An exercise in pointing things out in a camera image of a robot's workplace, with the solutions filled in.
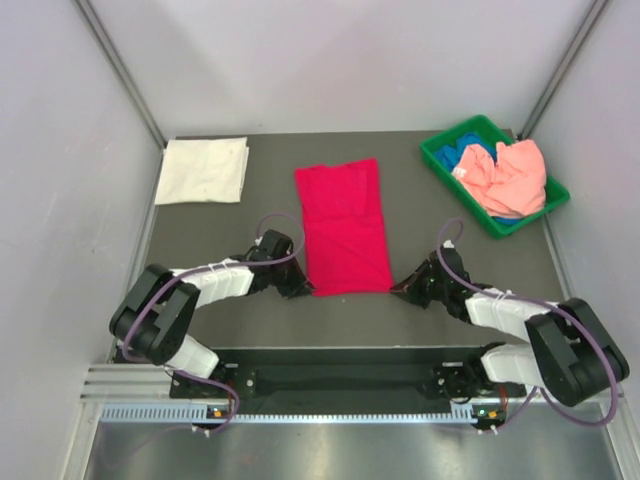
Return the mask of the red t-shirt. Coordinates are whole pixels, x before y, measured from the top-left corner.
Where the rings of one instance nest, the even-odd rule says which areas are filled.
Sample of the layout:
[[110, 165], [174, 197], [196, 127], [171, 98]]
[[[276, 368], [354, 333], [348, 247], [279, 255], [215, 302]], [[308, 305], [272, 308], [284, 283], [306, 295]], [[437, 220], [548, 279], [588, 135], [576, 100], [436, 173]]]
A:
[[377, 160], [298, 168], [294, 179], [314, 294], [389, 292], [392, 273]]

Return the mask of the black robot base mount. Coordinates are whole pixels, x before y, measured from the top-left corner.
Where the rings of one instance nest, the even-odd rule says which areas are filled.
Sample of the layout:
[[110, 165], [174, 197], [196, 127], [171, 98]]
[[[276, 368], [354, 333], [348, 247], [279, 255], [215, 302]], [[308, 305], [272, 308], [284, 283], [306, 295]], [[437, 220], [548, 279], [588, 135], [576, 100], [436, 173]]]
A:
[[245, 415], [445, 413], [452, 399], [524, 397], [506, 383], [472, 381], [480, 347], [222, 349], [214, 379], [232, 387]]

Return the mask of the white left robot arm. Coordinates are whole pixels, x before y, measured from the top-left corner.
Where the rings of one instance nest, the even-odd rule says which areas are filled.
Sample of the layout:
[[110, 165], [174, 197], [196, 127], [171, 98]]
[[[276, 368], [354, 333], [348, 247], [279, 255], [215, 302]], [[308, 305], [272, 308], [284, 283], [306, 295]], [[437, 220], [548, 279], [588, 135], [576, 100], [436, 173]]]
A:
[[315, 287], [303, 273], [287, 235], [269, 229], [242, 255], [191, 269], [147, 266], [109, 324], [130, 362], [179, 370], [205, 396], [226, 387], [219, 356], [188, 334], [194, 312], [218, 301], [274, 287], [285, 299], [307, 296]]

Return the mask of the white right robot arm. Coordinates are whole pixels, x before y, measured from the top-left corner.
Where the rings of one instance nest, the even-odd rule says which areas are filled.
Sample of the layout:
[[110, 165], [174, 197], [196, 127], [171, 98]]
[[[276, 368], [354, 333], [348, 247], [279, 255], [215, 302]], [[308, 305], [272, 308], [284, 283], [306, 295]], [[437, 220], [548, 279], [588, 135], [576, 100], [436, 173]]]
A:
[[586, 301], [528, 301], [476, 283], [450, 241], [391, 292], [421, 308], [439, 302], [457, 320], [518, 339], [516, 345], [486, 345], [469, 360], [467, 384], [478, 395], [504, 383], [521, 384], [573, 407], [630, 374], [626, 357]]

